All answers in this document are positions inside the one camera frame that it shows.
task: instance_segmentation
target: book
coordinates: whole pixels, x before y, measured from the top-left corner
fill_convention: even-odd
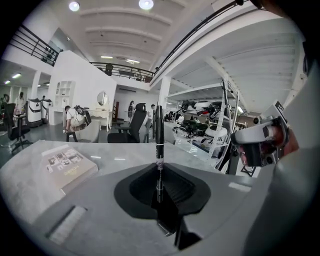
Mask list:
[[[42,153],[41,168],[65,195],[98,172],[98,166],[69,145]]]

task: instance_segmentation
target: man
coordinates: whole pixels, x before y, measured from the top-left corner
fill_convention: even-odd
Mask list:
[[[83,115],[78,114],[75,108],[71,108],[69,105],[64,108],[66,113],[66,126],[64,133],[80,131],[85,127],[86,119]]]
[[[24,98],[24,92],[20,92],[20,95],[15,99],[15,109],[18,110],[19,112],[24,111],[25,107],[25,98]]]
[[[151,110],[147,112],[148,119],[145,123],[145,127],[149,129],[152,126],[153,120],[154,120],[154,109],[156,108],[156,105],[151,105]]]

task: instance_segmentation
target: woman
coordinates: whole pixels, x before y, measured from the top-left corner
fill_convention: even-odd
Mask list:
[[[134,113],[135,113],[135,109],[136,109],[136,105],[135,105],[135,102],[132,100],[132,101],[130,102],[129,107],[128,107],[129,123],[131,123],[132,117],[134,116]]]

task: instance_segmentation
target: gray floor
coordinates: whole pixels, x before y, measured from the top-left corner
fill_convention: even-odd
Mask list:
[[[58,141],[58,142],[65,142],[66,141],[66,135],[63,134],[63,125],[48,125],[44,124],[39,127],[30,128],[31,131],[28,132],[25,135],[25,138],[29,140],[30,142],[36,142],[38,140],[46,140],[46,141]],[[112,128],[109,132],[107,132],[106,127],[103,126],[102,130],[99,132],[99,143],[107,143],[107,136],[109,133],[117,133],[118,131],[114,128]],[[139,131],[140,141],[141,143],[144,141],[144,136],[146,133],[146,128],[144,125],[141,126],[141,129]],[[12,145],[15,141],[9,140],[8,136],[2,135],[0,136],[0,145],[3,145],[0,147],[0,168],[9,161],[14,155],[18,154],[22,148],[18,148],[13,154],[11,153],[11,150],[14,148],[8,147],[8,145]]]

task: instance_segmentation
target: round mirror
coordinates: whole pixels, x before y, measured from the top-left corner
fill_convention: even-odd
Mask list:
[[[98,104],[100,106],[104,106],[105,104],[108,103],[108,95],[102,91],[98,94],[98,97],[96,98],[96,100],[98,101]]]

